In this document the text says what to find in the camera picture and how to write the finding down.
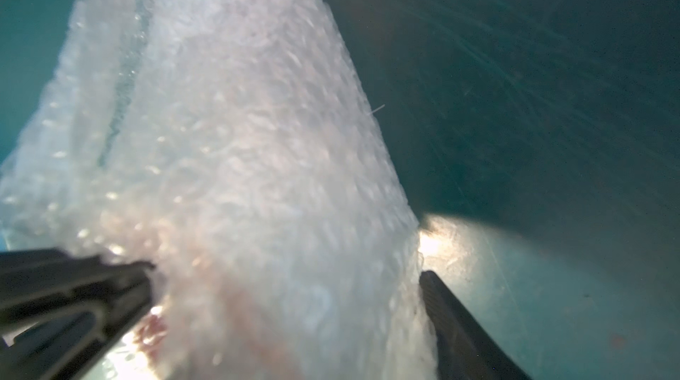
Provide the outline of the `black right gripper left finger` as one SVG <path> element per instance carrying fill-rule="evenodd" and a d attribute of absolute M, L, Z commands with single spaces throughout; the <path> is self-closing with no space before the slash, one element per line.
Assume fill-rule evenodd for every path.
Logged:
<path fill-rule="evenodd" d="M 154 264 L 60 249 L 1 254 L 3 379 L 80 379 L 151 310 Z"/>

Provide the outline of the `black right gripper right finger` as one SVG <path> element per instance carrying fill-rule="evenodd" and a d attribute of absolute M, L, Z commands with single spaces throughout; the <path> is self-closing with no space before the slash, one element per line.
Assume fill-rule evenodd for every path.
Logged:
<path fill-rule="evenodd" d="M 426 313 L 435 329 L 440 379 L 529 380 L 437 273 L 421 272 L 419 286 Z"/>

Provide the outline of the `white mug red inside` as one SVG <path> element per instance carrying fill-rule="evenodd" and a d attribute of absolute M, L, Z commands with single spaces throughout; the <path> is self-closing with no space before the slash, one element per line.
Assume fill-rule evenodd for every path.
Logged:
<path fill-rule="evenodd" d="M 163 316 L 147 314 L 134 329 L 133 343 L 149 362 L 155 363 L 167 333 L 168 327 Z"/>

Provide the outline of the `clear bubble wrap sheet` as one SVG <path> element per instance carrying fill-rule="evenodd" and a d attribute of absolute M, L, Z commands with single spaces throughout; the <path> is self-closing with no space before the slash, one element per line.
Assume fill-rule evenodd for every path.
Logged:
<path fill-rule="evenodd" d="M 433 379 L 418 222 L 323 0 L 76 0 L 1 170 L 10 249 L 157 268 L 157 362 L 95 379 Z"/>

